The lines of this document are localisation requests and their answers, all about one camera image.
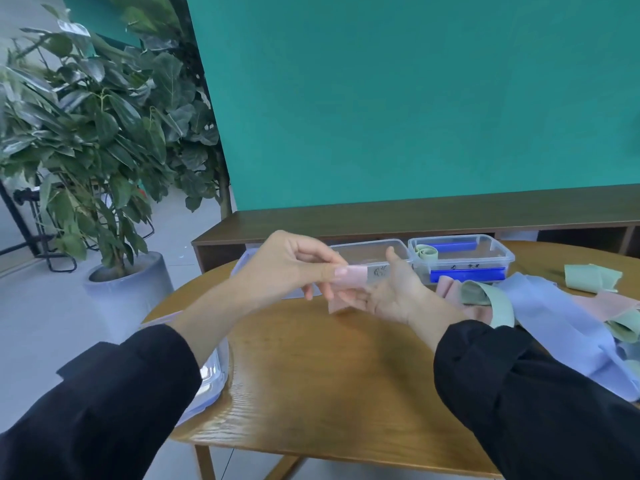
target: wooden tabletop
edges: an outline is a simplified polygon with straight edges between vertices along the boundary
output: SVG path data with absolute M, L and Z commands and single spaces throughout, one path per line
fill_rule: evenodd
M 640 260 L 548 242 L 505 242 L 511 272 L 564 283 L 564 264 L 624 272 L 620 293 L 640 299 Z M 232 264 L 176 290 L 148 316 L 184 309 L 228 277 Z M 361 312 L 327 314 L 322 298 L 283 300 L 229 335 L 232 373 L 216 404 L 176 428 L 195 444 L 330 460 L 498 476 L 475 437 L 433 386 L 433 355 L 408 328 Z
M 640 184 L 242 210 L 193 245 L 262 242 L 278 229 L 318 239 L 413 237 L 640 224 Z

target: white pot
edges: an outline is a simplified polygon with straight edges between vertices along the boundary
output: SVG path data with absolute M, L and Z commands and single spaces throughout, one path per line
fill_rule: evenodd
M 83 283 L 116 343 L 135 332 L 148 313 L 173 292 L 162 254 L 140 253 L 132 270 L 133 274 L 117 278 L 114 269 L 97 266 Z

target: blue plastic strip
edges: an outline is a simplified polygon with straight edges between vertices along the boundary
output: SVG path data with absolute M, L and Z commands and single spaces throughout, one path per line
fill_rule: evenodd
M 423 242 L 433 246 L 439 253 L 455 253 L 457 251 L 473 251 L 478 247 L 478 243 L 474 239 L 473 241 L 458 241 L 458 242 L 441 242 L 439 244 L 432 244 L 430 242 Z
M 434 269 L 429 280 L 437 283 L 441 276 L 449 276 L 459 281 L 502 281 L 506 278 L 505 267 L 484 267 L 478 269 Z

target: black jacket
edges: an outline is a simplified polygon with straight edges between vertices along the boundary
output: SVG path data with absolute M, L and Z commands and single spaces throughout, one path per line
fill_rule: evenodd
M 1 480 L 141 479 L 201 382 L 166 325 L 84 355 L 0 436 Z M 455 324 L 433 367 L 442 401 L 508 480 L 640 479 L 640 412 L 526 332 Z

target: plastic container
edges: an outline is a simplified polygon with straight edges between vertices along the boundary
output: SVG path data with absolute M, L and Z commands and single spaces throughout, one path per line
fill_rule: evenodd
M 381 241 L 354 242 L 331 246 L 349 264 L 367 266 L 367 282 L 373 283 L 384 278 L 389 272 L 389 263 L 385 252 L 393 246 L 396 254 L 407 262 L 411 262 L 409 250 L 400 239 L 383 239 Z
M 234 266 L 234 268 L 231 270 L 231 276 L 235 275 L 238 271 L 240 271 L 248 262 L 249 259 L 251 259 L 253 257 L 254 254 L 256 254 L 256 252 L 258 252 L 259 248 L 251 248 L 251 249 L 247 249 L 244 254 L 242 256 L 240 256 L 240 259 L 238 259 L 238 262 L 236 263 L 236 265 Z M 320 296 L 320 290 L 318 290 L 318 287 L 316 285 L 313 285 L 314 288 L 314 296 Z M 301 288 L 298 288 L 297 290 L 293 290 L 291 293 L 289 293 L 288 295 L 286 295 L 283 299 L 290 299 L 290 298 L 304 298 L 305 294 L 303 293 Z
M 160 323 L 171 322 L 176 316 L 182 312 L 172 313 L 171 315 L 158 318 L 151 322 L 145 323 L 140 327 L 146 328 L 151 325 L 158 325 Z M 227 339 L 223 339 L 222 342 L 213 351 L 213 354 L 207 359 L 204 365 L 200 368 L 200 376 L 202 377 L 202 385 L 196 396 L 193 398 L 191 404 L 183 412 L 182 416 L 178 420 L 176 426 L 187 421 L 188 419 L 203 412 L 207 406 L 216 402 L 224 389 L 227 382 L 229 371 L 229 344 Z
M 433 262 L 421 260 L 415 252 L 419 244 L 438 250 Z M 502 243 L 486 234 L 446 235 L 409 239 L 409 254 L 423 284 L 437 283 L 441 276 L 484 283 L 502 281 L 516 257 Z

